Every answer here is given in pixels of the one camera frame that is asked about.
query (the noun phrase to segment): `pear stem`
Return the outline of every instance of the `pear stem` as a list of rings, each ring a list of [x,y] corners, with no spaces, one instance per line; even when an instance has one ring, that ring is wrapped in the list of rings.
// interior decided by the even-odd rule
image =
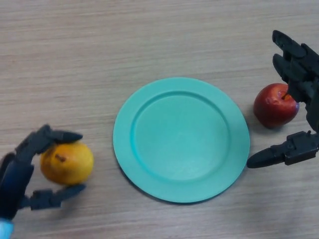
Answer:
[[[61,156],[60,154],[56,154],[55,158],[59,161],[61,161],[62,163],[66,161],[66,158]]]

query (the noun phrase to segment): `robotic hand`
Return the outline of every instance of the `robotic hand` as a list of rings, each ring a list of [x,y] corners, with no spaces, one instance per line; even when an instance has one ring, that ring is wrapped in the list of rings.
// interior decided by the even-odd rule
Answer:
[[[274,55],[273,65],[288,84],[288,94],[306,104],[306,119],[315,133],[301,131],[287,136],[284,143],[252,155],[248,168],[282,162],[291,165],[314,158],[319,150],[319,56],[306,44],[299,45],[277,30],[273,31],[273,42],[283,51],[283,56]]]
[[[72,143],[83,136],[75,132],[52,130],[47,124],[32,132],[15,149],[4,156],[0,163],[0,238],[9,238],[13,231],[11,220],[18,210],[29,207],[31,210],[59,208],[64,200],[76,196],[85,185],[65,187],[57,192],[37,190],[31,197],[25,190],[33,174],[32,159],[44,153],[55,143]]]

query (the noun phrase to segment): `yellow pear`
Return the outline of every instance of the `yellow pear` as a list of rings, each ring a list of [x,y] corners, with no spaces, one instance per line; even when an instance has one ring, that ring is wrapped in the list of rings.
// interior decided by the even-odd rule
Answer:
[[[92,151],[81,142],[54,145],[40,157],[45,178],[60,185],[83,183],[90,176],[93,164]]]

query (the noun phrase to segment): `plastic plate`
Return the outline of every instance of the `plastic plate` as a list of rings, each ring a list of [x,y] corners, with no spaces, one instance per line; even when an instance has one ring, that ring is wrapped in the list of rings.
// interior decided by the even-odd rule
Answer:
[[[117,161],[141,190],[194,203],[229,188],[250,150],[246,121],[220,89],[190,78],[150,83],[120,109],[113,132]]]

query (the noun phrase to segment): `wooden table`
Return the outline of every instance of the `wooden table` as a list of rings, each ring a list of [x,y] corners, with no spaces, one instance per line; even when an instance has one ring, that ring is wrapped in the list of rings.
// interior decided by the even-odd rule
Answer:
[[[171,76],[207,81],[241,108],[251,154],[310,129],[301,106],[279,131],[252,103],[281,79],[280,30],[319,51],[314,0],[2,0],[0,150],[44,123],[78,131],[95,154],[88,188],[63,209],[18,213],[14,239],[317,239],[318,161],[245,170],[221,196],[191,206],[141,194],[122,176],[113,124],[141,86]],[[28,193],[46,187],[38,158]]]

